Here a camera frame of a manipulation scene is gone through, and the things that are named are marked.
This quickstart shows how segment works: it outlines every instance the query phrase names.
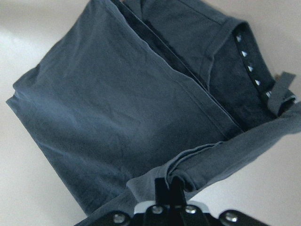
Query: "screw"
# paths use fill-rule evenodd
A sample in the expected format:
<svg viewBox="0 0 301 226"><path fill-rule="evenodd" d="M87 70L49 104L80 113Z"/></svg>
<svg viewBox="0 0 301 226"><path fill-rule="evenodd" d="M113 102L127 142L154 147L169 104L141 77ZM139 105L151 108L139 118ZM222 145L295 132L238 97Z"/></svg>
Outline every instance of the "screw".
<svg viewBox="0 0 301 226"><path fill-rule="evenodd" d="M225 215L226 219L228 221L231 221L231 222L237 222L238 221L238 217L234 214L234 213L226 213Z"/></svg>
<svg viewBox="0 0 301 226"><path fill-rule="evenodd" d="M197 208L195 206L186 206L185 208L186 213L194 214L197 212Z"/></svg>
<svg viewBox="0 0 301 226"><path fill-rule="evenodd" d="M153 206L151 208L151 211L154 213L154 214L161 214L163 212L163 208L161 206Z"/></svg>
<svg viewBox="0 0 301 226"><path fill-rule="evenodd" d="M115 214L113 216L113 221L115 224L120 224L122 222L124 222L126 219L126 216L124 216L123 214Z"/></svg>

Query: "white surface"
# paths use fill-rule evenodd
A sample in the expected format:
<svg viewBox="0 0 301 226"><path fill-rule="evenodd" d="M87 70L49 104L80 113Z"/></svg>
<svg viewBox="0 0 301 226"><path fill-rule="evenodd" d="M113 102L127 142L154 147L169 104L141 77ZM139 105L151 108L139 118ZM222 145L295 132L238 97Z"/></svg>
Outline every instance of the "white surface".
<svg viewBox="0 0 301 226"><path fill-rule="evenodd" d="M301 75L300 0L207 0L249 21L273 74ZM12 84L73 25L87 0L0 0L0 225L72 226L85 218L21 122L5 104ZM291 89L301 97L300 76ZM217 216L234 208L273 226L301 222L301 134L194 200Z"/></svg>

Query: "metal bolt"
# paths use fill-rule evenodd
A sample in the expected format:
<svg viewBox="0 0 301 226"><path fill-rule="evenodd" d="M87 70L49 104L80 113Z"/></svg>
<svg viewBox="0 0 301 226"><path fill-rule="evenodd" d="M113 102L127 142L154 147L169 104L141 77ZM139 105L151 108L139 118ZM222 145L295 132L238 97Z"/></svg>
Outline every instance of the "metal bolt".
<svg viewBox="0 0 301 226"><path fill-rule="evenodd" d="M225 215L226 219L228 221L231 221L231 222L237 222L238 221L238 216L236 216L234 213L226 213Z"/></svg>
<svg viewBox="0 0 301 226"><path fill-rule="evenodd" d="M120 224L123 223L126 219L126 216L124 216L123 214L115 214L113 216L113 221L115 224Z"/></svg>
<svg viewBox="0 0 301 226"><path fill-rule="evenodd" d="M161 206L153 206L151 208L151 211L154 213L154 214L161 214L163 212L163 208Z"/></svg>
<svg viewBox="0 0 301 226"><path fill-rule="evenodd" d="M186 206L186 213L194 214L197 212L197 208L195 206Z"/></svg>

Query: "wrinkled fabric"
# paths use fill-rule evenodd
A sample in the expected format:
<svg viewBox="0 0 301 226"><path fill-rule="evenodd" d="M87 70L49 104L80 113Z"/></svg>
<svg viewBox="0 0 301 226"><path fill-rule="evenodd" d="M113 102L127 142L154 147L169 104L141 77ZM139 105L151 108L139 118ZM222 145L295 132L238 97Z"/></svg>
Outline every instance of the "wrinkled fabric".
<svg viewBox="0 0 301 226"><path fill-rule="evenodd" d="M189 198L300 131L299 104L277 118L263 101L274 84L244 21L198 0L91 0L7 104L84 226L132 215L156 177Z"/></svg>

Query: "fabric strap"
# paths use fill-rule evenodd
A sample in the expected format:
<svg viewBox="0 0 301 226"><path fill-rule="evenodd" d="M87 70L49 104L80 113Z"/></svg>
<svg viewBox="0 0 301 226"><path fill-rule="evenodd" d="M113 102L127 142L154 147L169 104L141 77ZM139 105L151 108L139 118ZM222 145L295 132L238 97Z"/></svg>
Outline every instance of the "fabric strap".
<svg viewBox="0 0 301 226"><path fill-rule="evenodd" d="M295 74L283 72L271 92L267 93L267 95L269 95L268 109L276 116L281 114L280 108L284 103L289 101L293 104L294 100L296 100L295 95L291 95L289 97L286 95L295 76Z"/></svg>

